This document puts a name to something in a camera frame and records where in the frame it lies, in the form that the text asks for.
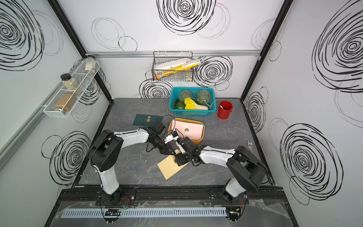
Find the yellow plastic storage box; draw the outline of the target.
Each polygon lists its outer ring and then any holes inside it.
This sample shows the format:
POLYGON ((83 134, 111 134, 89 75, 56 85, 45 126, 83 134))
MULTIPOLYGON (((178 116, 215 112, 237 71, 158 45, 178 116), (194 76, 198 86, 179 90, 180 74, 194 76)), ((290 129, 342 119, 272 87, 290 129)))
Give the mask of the yellow plastic storage box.
POLYGON ((195 120, 175 118, 168 128, 168 132, 172 131, 176 131, 181 138, 188 137, 193 143, 199 144, 204 138, 205 125, 195 120))

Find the pink envelope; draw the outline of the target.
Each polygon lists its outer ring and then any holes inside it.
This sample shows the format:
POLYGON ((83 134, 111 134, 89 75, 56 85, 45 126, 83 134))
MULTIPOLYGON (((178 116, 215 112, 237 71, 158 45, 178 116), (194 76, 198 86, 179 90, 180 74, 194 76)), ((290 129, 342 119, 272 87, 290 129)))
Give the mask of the pink envelope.
POLYGON ((203 137, 204 125, 192 122, 183 122, 181 120, 172 120, 171 131, 178 133, 179 137, 188 137, 193 141, 199 141, 203 137))

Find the dark green envelope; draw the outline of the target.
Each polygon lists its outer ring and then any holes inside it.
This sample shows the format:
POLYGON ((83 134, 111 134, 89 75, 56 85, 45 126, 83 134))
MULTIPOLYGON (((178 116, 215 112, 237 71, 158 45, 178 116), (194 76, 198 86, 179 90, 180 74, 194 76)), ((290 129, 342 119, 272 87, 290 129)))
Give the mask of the dark green envelope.
POLYGON ((132 125, 150 127, 154 123, 162 121, 163 121, 163 116, 150 115, 150 114, 136 114, 132 125))

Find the tan kraft envelope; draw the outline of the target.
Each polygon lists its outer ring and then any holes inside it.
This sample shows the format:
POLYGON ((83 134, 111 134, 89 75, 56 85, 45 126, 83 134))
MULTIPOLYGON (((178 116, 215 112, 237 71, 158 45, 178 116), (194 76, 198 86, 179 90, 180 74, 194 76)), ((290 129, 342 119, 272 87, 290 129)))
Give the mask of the tan kraft envelope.
POLYGON ((188 164, 189 162, 184 165, 178 166, 178 164, 175 162, 175 157, 170 155, 161 162, 159 162, 157 166, 160 169, 165 180, 168 180, 188 164))

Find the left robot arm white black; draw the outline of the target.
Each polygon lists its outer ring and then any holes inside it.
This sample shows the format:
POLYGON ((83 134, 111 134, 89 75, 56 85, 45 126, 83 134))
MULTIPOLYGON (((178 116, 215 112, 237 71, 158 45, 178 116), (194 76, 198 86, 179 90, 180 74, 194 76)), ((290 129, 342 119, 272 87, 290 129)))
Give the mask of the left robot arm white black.
POLYGON ((156 122, 151 127, 140 127, 132 131, 112 132, 104 130, 90 146, 87 157, 95 168, 101 182, 101 188, 107 195, 113 195, 119 189, 114 165, 122 148, 140 143, 149 143, 159 149, 163 155, 175 155, 177 150, 175 131, 163 137, 165 126, 156 122))

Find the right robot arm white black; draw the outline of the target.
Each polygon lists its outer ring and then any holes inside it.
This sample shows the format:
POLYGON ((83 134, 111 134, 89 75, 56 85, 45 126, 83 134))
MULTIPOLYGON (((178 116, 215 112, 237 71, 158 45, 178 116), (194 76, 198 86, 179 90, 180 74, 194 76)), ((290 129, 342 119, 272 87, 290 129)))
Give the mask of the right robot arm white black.
POLYGON ((236 149, 218 149, 198 145, 189 138, 177 139, 176 146, 181 150, 175 155, 181 166, 188 162, 193 166, 214 164, 226 167, 233 175, 221 192, 225 200, 234 200, 246 192, 256 193, 267 177, 266 166, 249 149, 238 146, 236 149))

